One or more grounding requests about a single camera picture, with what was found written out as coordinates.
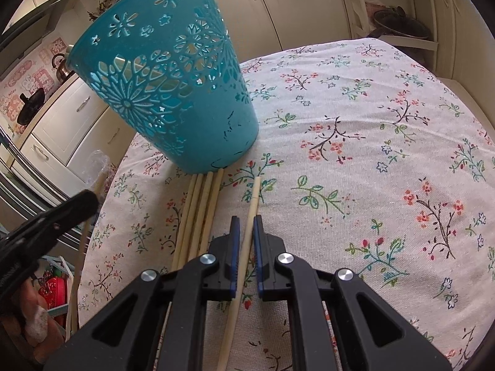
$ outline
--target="kettle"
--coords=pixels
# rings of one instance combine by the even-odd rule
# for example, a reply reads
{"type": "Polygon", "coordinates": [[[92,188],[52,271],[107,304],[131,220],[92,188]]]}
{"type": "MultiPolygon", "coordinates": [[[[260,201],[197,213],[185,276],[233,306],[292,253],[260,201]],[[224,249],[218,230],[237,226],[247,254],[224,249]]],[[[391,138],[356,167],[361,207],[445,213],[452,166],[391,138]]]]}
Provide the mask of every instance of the kettle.
{"type": "Polygon", "coordinates": [[[55,54],[54,57],[51,59],[51,66],[53,68],[57,68],[57,79],[60,81],[60,83],[64,83],[66,80],[68,80],[74,73],[74,71],[69,70],[67,66],[65,65],[65,54],[63,53],[58,53],[55,54]],[[55,59],[57,57],[63,57],[63,59],[58,63],[58,66],[55,63],[55,59]]]}

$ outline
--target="black clamp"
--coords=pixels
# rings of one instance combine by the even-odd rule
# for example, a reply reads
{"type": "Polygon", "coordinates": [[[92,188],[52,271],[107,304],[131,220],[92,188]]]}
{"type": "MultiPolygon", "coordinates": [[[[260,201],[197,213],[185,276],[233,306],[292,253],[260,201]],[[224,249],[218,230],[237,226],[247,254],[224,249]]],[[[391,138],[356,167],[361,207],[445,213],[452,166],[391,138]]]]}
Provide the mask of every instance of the black clamp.
{"type": "Polygon", "coordinates": [[[286,252],[281,238],[254,220],[258,293],[287,301],[294,371],[337,371],[325,302],[342,368],[348,371],[451,371],[447,360],[350,269],[314,270],[286,252]]]}
{"type": "Polygon", "coordinates": [[[84,190],[24,222],[0,242],[0,313],[13,292],[38,269],[38,260],[55,246],[58,237],[94,215],[98,206],[96,195],[84,190]]]}
{"type": "Polygon", "coordinates": [[[143,271],[48,360],[44,371],[151,370],[167,309],[158,371],[200,371],[207,301],[237,289],[240,225],[215,238],[207,254],[170,274],[143,271]]]}

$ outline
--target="metal screw cap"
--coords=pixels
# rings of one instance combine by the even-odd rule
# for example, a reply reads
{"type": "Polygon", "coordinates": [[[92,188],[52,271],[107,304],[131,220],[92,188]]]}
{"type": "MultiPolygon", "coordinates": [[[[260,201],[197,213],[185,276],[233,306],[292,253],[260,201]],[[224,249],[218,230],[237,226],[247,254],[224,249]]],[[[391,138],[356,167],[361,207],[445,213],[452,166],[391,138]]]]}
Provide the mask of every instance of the metal screw cap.
{"type": "Polygon", "coordinates": [[[141,273],[141,279],[145,282],[151,282],[157,278],[157,273],[153,269],[148,269],[141,273]]]}
{"type": "Polygon", "coordinates": [[[294,255],[284,252],[280,254],[277,259],[281,264],[290,264],[294,260],[294,255]]]}
{"type": "Polygon", "coordinates": [[[340,269],[337,272],[337,276],[340,280],[351,280],[354,276],[350,269],[340,269]]]}
{"type": "Polygon", "coordinates": [[[216,257],[213,254],[203,254],[200,257],[200,262],[205,265],[211,265],[216,261],[216,257]]]}

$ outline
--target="frying pan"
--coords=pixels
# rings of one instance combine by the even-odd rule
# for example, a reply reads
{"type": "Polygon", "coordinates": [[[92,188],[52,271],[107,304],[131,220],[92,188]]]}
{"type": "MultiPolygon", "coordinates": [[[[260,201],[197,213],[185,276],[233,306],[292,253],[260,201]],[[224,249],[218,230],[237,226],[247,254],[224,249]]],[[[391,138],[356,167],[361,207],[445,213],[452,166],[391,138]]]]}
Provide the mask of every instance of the frying pan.
{"type": "Polygon", "coordinates": [[[430,30],[417,19],[409,17],[402,7],[387,8],[373,14],[377,28],[368,37],[378,38],[384,34],[431,39],[430,30]]]}

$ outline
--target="pot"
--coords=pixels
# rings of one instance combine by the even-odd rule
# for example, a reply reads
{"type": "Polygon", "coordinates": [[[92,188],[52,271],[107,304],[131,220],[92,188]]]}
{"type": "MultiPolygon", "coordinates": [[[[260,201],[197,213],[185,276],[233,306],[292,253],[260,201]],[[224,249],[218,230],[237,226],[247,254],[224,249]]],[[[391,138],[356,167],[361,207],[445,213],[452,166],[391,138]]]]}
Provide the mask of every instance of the pot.
{"type": "Polygon", "coordinates": [[[74,71],[71,71],[70,69],[67,68],[65,63],[66,63],[65,54],[63,53],[55,54],[51,59],[51,66],[53,68],[57,68],[57,79],[60,81],[60,83],[64,83],[74,73],[74,71]],[[58,63],[58,65],[55,63],[55,59],[57,57],[63,57],[63,59],[58,63]]]}
{"type": "Polygon", "coordinates": [[[368,37],[378,38],[384,34],[431,39],[430,30],[417,19],[409,17],[402,7],[387,8],[373,14],[377,28],[368,37]]]}

